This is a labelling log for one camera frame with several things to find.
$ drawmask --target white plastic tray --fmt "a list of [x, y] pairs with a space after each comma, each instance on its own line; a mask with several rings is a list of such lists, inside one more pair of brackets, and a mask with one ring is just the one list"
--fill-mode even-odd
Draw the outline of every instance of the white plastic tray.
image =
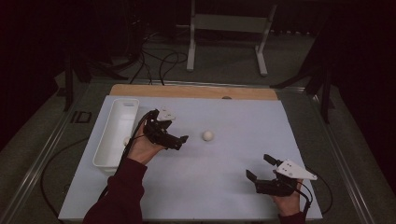
[[131, 137], [139, 101], [115, 99], [107, 118], [100, 143], [93, 157], [93, 165], [106, 175], [114, 175], [125, 149], [125, 139]]

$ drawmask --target white tabletop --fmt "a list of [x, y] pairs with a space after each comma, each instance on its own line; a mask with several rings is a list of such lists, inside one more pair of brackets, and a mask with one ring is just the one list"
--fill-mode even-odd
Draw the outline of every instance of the white tabletop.
[[[277, 218], [275, 204], [269, 196], [256, 193], [246, 178], [246, 169], [260, 179], [274, 179], [275, 167], [262, 159], [263, 154], [304, 166], [280, 101], [107, 96], [59, 219], [83, 219], [106, 186], [108, 176], [92, 164], [92, 158], [112, 102], [125, 97], [140, 102], [136, 120], [166, 106], [177, 117], [168, 132], [189, 136], [179, 151], [163, 150], [148, 163], [141, 201], [143, 219]], [[206, 130], [214, 133], [212, 141], [201, 138]], [[307, 218], [321, 218], [312, 186], [308, 180], [304, 183], [314, 195]]]

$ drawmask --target white ball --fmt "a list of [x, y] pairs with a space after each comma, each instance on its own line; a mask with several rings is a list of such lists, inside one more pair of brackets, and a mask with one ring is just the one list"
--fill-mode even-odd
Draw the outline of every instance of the white ball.
[[202, 138], [203, 138], [205, 141], [211, 141], [211, 140], [213, 139], [214, 136], [215, 136], [215, 135], [214, 135], [212, 132], [210, 132], [210, 131], [206, 131], [206, 132], [204, 132], [204, 133], [202, 134]]

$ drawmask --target metal leg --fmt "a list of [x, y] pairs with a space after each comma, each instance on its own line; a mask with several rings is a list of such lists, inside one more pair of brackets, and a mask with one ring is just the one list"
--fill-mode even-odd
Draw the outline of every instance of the metal leg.
[[266, 77], [268, 75], [267, 67], [265, 66], [264, 56], [262, 56], [262, 50], [264, 49], [265, 42], [267, 41], [267, 37], [271, 30], [271, 24], [275, 15], [276, 5], [271, 7], [270, 14], [267, 17], [267, 22], [265, 23], [265, 29], [262, 33], [262, 42], [259, 46], [256, 46], [256, 56], [257, 56], [257, 63], [259, 64], [260, 75]]
[[194, 70], [195, 61], [195, 0], [191, 0], [191, 25], [190, 25], [190, 47], [187, 58], [187, 71]]

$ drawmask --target sleeve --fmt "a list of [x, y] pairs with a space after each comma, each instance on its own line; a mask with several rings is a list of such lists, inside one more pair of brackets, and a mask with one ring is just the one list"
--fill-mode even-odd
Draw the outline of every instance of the sleeve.
[[107, 180], [107, 195], [91, 207], [83, 223], [142, 223], [140, 200], [146, 170], [147, 166], [125, 159], [117, 173]]
[[305, 218], [302, 212], [289, 217], [282, 217], [281, 215], [278, 216], [281, 224], [305, 224]]

